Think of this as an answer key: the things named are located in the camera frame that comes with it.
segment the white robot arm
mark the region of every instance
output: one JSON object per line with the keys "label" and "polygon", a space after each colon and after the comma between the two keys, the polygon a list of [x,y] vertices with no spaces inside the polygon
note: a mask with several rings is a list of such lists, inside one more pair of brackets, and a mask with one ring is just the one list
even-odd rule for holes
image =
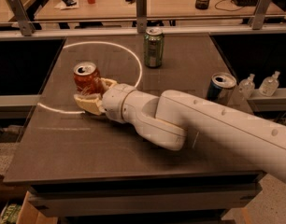
{"label": "white robot arm", "polygon": [[286,126],[181,91],[161,97],[118,84],[103,97],[109,119],[132,123],[153,144],[180,150],[188,126],[286,183]]}

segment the can top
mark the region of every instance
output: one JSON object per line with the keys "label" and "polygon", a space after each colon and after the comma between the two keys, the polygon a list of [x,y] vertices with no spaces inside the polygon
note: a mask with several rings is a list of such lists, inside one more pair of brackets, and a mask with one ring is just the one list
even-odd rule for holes
{"label": "can top", "polygon": [[91,62],[78,63],[74,68],[74,73],[79,76],[88,76],[96,69],[96,65]]}
{"label": "can top", "polygon": [[146,29],[146,33],[147,33],[148,35],[160,35],[160,34],[162,34],[163,32],[162,32],[162,29],[159,28],[159,27],[151,27],[151,28],[147,28],[147,29]]}
{"label": "can top", "polygon": [[231,89],[236,85],[236,79],[228,73],[220,72],[216,73],[212,76],[212,81],[215,85],[225,88]]}

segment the black cable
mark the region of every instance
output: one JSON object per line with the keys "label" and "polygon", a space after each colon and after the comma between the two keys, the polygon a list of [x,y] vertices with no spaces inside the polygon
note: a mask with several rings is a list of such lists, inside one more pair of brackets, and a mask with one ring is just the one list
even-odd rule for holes
{"label": "black cable", "polygon": [[244,7],[240,7],[240,8],[238,8],[238,9],[230,10],[230,9],[224,9],[224,8],[218,8],[218,7],[217,7],[218,4],[220,4],[220,3],[222,3],[222,2],[225,2],[225,1],[229,1],[229,0],[221,0],[221,1],[219,1],[218,3],[215,4],[215,8],[216,8],[217,10],[222,10],[222,11],[239,11],[240,9],[244,8]]}

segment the clear plastic bottle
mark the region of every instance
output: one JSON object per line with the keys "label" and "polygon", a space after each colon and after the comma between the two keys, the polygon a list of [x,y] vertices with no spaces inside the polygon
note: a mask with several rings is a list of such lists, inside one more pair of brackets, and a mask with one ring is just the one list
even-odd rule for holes
{"label": "clear plastic bottle", "polygon": [[255,89],[255,84],[253,82],[254,77],[254,74],[250,74],[248,78],[245,78],[239,82],[238,91],[245,99],[249,99]]}
{"label": "clear plastic bottle", "polygon": [[267,77],[264,79],[263,83],[259,88],[259,93],[264,96],[272,96],[279,86],[278,77],[280,75],[279,71],[275,71],[272,77]]}

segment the gray tabletop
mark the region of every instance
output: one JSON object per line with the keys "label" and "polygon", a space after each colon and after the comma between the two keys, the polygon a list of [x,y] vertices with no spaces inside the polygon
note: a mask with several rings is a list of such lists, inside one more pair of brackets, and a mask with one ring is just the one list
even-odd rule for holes
{"label": "gray tabletop", "polygon": [[[142,64],[141,79],[143,35],[68,37],[7,171],[6,183],[222,175],[256,169],[193,127],[184,148],[169,151],[144,140],[130,124],[84,113],[73,99],[77,92],[73,67],[83,61],[97,64],[102,77],[137,84],[139,90],[154,95],[172,89],[204,98],[211,76],[228,72],[208,35],[166,35],[163,66],[149,69]],[[249,111],[239,99],[230,105]]]}

